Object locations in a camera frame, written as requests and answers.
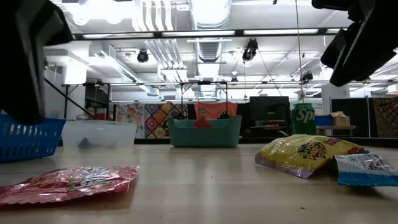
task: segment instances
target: teal basket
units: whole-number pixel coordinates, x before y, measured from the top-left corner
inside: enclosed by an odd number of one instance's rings
[[[194,128],[195,120],[168,117],[170,143],[174,147],[236,147],[239,142],[242,116],[207,120],[212,128]]]
[[[0,162],[52,156],[65,120],[46,118],[43,123],[23,125],[0,114]]]

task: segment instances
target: sprite can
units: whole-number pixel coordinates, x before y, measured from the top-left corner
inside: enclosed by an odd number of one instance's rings
[[[298,103],[292,110],[293,134],[316,134],[315,109],[311,103]]]

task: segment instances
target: clear plastic container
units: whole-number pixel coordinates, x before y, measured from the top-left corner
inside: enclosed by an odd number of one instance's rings
[[[62,131],[65,148],[131,147],[137,124],[114,121],[67,121]]]

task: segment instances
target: desk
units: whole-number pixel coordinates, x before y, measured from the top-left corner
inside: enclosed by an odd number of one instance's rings
[[[396,223],[398,188],[353,189],[334,177],[305,180],[254,165],[263,144],[232,149],[58,149],[53,157],[0,164],[0,184],[70,166],[140,165],[131,193],[1,209],[1,223]],[[398,168],[396,149],[366,148]]]
[[[326,130],[349,130],[349,136],[353,136],[353,130],[355,125],[350,126],[317,126],[317,130],[320,130],[320,134],[326,136]]]

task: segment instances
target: yellow snack bag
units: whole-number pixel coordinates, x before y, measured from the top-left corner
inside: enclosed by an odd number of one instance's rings
[[[256,154],[255,163],[307,179],[332,160],[334,155],[356,153],[365,153],[365,150],[357,144],[337,138],[295,134],[275,139],[264,146]]]

